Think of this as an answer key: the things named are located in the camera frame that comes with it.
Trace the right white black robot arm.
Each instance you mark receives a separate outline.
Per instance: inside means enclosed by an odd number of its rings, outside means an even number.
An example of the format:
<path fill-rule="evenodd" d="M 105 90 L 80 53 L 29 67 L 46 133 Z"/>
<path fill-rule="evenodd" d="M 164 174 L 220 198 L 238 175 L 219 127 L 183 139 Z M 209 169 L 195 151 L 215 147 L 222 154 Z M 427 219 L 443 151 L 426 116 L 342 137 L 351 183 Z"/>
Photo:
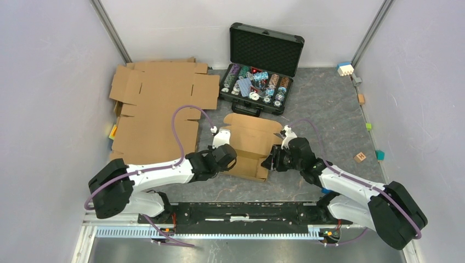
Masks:
<path fill-rule="evenodd" d="M 261 163 L 270 171 L 296 170 L 310 184 L 328 191 L 318 202 L 317 218 L 324 224 L 347 220 L 375 231 L 390 247 L 402 250 L 421 237 L 428 219 L 399 182 L 372 182 L 317 158 L 305 138 L 274 145 Z"/>

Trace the brown cardboard box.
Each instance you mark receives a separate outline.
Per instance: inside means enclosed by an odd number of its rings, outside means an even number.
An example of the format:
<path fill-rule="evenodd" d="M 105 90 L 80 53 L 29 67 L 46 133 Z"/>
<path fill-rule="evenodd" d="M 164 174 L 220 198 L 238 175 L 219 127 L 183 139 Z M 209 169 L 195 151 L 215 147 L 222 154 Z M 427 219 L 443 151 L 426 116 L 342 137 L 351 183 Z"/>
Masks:
<path fill-rule="evenodd" d="M 277 121 L 237 113 L 228 114 L 223 122 L 223 128 L 231 133 L 229 144 L 237 153 L 235 166 L 225 174 L 266 181 L 269 170 L 261 163 L 269 157 L 274 145 L 282 143 L 278 133 L 283 126 Z"/>

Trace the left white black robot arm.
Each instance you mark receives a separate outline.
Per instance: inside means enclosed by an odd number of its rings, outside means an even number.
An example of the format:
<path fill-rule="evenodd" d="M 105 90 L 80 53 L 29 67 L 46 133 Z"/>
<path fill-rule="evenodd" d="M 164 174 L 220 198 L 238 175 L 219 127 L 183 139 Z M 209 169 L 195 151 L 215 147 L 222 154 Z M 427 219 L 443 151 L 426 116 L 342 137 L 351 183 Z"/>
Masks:
<path fill-rule="evenodd" d="M 166 194 L 151 192 L 152 188 L 206 181 L 232 169 L 236 160 L 236 151 L 228 144 L 164 163 L 134 165 L 113 159 L 89 181 L 90 200 L 85 208 L 98 219 L 133 213 L 166 223 L 172 217 L 171 205 Z"/>

